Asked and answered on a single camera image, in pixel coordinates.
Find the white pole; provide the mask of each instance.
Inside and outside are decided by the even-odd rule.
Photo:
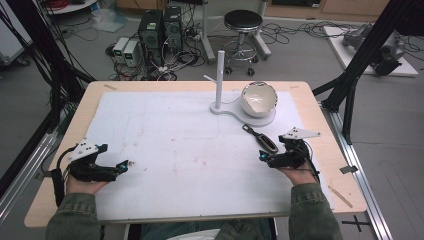
[[[218,63],[216,67],[216,102],[215,108],[221,108],[221,95],[222,95],[222,80],[224,75],[224,57],[225,52],[223,50],[218,51]]]

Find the electronic device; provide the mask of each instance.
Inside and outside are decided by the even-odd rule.
[[[165,41],[165,26],[161,10],[148,9],[144,12],[138,27],[138,35],[146,66],[163,66],[166,49],[163,45]]]
[[[141,51],[138,41],[130,40],[124,50],[125,64],[127,67],[136,67],[141,60]]]
[[[270,168],[291,169],[297,169],[306,162],[311,168],[312,174],[320,182],[319,171],[316,170],[312,162],[312,153],[308,148],[310,146],[303,140],[304,138],[319,137],[320,135],[319,132],[293,128],[286,134],[278,136],[278,140],[284,143],[284,148],[286,149],[284,153],[268,153],[259,150],[259,160],[268,164]]]
[[[59,206],[65,197],[65,178],[60,169],[63,157],[72,152],[68,158],[70,162],[65,172],[71,174],[78,181],[83,182],[112,182],[128,171],[129,160],[118,163],[115,167],[99,166],[96,164],[97,156],[107,151],[107,144],[95,145],[87,138],[64,151],[57,160],[56,168],[49,171],[53,180],[53,190],[56,205]]]
[[[346,33],[342,41],[343,46],[352,46],[357,51],[367,38],[372,27],[371,24],[363,24],[359,29]],[[371,59],[369,65],[378,75],[387,76],[402,65],[398,60],[405,53],[405,41],[397,33],[393,32],[378,53]]]
[[[164,13],[165,38],[168,53],[179,53],[183,50],[181,7],[168,6]]]
[[[130,39],[127,37],[121,37],[113,47],[113,55],[115,56],[115,62],[125,64],[124,50]]]

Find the hand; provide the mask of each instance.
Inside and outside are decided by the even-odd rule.
[[[87,193],[96,195],[96,193],[108,182],[82,182],[76,180],[71,174],[66,181],[66,194],[69,193]]]
[[[278,171],[284,173],[294,186],[306,183],[317,183],[310,166],[305,162],[298,168],[278,168]]]

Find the gray floor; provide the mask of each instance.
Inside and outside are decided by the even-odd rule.
[[[83,22],[88,11],[62,17],[61,23]],[[214,28],[222,19],[211,20]],[[267,19],[267,23],[297,28],[299,21]],[[78,26],[78,35],[66,40],[70,51],[80,63],[99,80],[107,80],[113,73],[112,62],[104,53],[107,46],[119,36],[133,35],[138,21],[128,21],[125,28],[115,33],[89,29],[92,22]],[[228,31],[215,34],[233,35]],[[334,79],[343,71],[328,40],[313,38],[305,33],[286,35],[289,44],[270,44],[272,56],[255,64],[256,74],[247,76],[247,68],[237,64],[225,81],[305,81],[316,88]],[[264,36],[266,42],[272,39]],[[217,51],[228,40],[210,39]],[[422,40],[412,41],[424,48]],[[424,57],[422,52],[417,56]],[[352,140],[371,188],[383,212],[394,239],[424,239],[424,182],[421,142],[424,136],[424,62],[408,55],[405,59],[420,73],[415,78],[377,77],[363,75],[357,86],[352,122]],[[188,67],[177,72],[178,80],[204,80],[203,75],[214,77],[215,65]],[[10,66],[0,72],[0,174],[4,174],[36,127],[49,111],[49,87],[32,64],[28,67]],[[326,98],[328,93],[317,97]],[[0,226],[2,239],[43,239],[45,229],[29,229],[23,224],[26,212],[40,185],[33,180],[19,198],[6,221]],[[366,214],[357,214],[358,221],[368,222]],[[352,215],[339,215],[341,221],[353,221]],[[279,239],[287,237],[287,219],[278,219]],[[370,226],[341,224],[345,239],[374,239]],[[113,233],[108,239],[116,239]]]

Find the cabinet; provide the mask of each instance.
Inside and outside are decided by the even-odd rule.
[[[267,17],[372,22],[377,20],[389,0],[321,0],[319,7],[273,5],[268,1]]]
[[[145,9],[161,9],[163,10],[166,0],[118,0],[118,8],[145,10]]]
[[[326,0],[323,13],[380,15],[389,0]]]

